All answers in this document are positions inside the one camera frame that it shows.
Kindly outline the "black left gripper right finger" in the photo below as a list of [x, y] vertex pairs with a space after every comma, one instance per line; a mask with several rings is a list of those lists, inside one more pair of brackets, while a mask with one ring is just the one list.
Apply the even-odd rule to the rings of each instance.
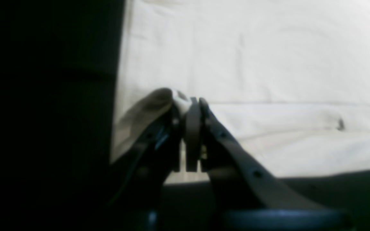
[[211, 231], [342, 231], [343, 213], [294, 192], [248, 154], [204, 98], [191, 98], [185, 122], [186, 170], [197, 162], [215, 196]]

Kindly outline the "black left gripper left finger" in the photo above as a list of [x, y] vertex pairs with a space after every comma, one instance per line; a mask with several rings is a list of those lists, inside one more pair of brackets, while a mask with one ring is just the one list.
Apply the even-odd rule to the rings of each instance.
[[179, 170], [181, 119], [170, 106], [113, 165], [108, 183], [109, 231], [157, 231], [163, 183]]

